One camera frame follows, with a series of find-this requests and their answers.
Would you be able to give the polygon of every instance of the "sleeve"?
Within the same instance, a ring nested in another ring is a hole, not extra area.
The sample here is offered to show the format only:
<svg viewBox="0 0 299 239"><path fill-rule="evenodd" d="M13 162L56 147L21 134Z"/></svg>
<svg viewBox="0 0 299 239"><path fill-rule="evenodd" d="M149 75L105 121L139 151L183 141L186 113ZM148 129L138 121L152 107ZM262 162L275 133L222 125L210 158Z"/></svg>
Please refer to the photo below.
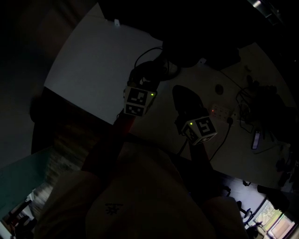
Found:
<svg viewBox="0 0 299 239"><path fill-rule="evenodd" d="M60 176L38 220L35 238L85 238L85 217L101 186L97 176L84 171Z"/></svg>
<svg viewBox="0 0 299 239"><path fill-rule="evenodd" d="M201 209L219 238L248 238L239 208L232 197L214 197L204 202Z"/></svg>

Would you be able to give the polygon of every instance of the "person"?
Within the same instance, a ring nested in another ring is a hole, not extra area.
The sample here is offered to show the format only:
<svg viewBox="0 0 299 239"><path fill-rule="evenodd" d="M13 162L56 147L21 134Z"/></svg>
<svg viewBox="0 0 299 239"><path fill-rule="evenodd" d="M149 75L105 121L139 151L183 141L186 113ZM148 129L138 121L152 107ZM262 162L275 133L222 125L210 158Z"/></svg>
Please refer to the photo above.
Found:
<svg viewBox="0 0 299 239"><path fill-rule="evenodd" d="M220 197L204 146L190 146L189 161L124 142L133 121L120 115L82 170L60 177L35 238L248 238L235 200Z"/></svg>

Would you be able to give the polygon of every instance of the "white table surface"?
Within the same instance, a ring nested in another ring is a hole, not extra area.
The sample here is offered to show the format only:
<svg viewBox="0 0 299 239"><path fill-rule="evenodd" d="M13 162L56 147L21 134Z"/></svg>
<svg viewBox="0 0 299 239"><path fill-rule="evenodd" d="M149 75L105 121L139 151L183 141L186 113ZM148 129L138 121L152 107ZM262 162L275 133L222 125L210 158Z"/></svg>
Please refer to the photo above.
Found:
<svg viewBox="0 0 299 239"><path fill-rule="evenodd" d="M59 52L45 82L45 86L100 119L113 124L116 115L123 108L123 90L135 60L146 50L162 43L149 34L128 26L114 26L113 23L87 15L75 28ZM152 51L140 59L140 63L154 59L159 50ZM278 70L259 48L252 44L240 49L242 61L223 70L241 87L247 86L244 66L252 70L251 75L260 85L275 85L278 94L287 106L296 104ZM178 152L185 137L178 134L174 121L178 116L172 98L172 88L183 85L196 92L206 108L216 103L230 110L238 111L235 96L240 90L220 72L197 64L182 69L175 79L161 82L157 98L142 118L137 118L131 133L151 141L171 152ZM216 84L224 87L224 93L217 95ZM214 121L218 134L205 143L210 156L222 143L228 125ZM272 147L267 134L259 149L250 149L253 134L241 129L234 122L228 138L212 160L215 170L260 185L275 187L280 177L276 172L279 147L264 153L254 153ZM182 156L190 158L188 147Z"/></svg>

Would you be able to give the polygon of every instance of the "printed logo on shirt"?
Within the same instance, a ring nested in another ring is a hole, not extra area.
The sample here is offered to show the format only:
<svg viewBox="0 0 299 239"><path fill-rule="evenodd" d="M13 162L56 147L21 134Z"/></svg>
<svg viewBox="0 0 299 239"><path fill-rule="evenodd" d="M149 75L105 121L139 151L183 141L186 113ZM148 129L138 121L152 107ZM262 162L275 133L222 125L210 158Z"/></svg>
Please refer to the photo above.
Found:
<svg viewBox="0 0 299 239"><path fill-rule="evenodd" d="M118 210L123 206L123 204L105 204L105 206L107 207L107 214L113 215L117 214Z"/></svg>

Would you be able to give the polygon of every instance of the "beige shirt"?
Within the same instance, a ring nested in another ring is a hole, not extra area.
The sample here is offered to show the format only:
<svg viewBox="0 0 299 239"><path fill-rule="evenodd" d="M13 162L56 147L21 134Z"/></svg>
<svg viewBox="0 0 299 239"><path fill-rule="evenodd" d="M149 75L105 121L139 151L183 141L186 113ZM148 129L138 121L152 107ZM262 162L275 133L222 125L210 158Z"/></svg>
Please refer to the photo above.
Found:
<svg viewBox="0 0 299 239"><path fill-rule="evenodd" d="M198 207L168 155L156 148L125 143L111 183L101 186L88 172L62 176L35 238L248 238L233 198Z"/></svg>

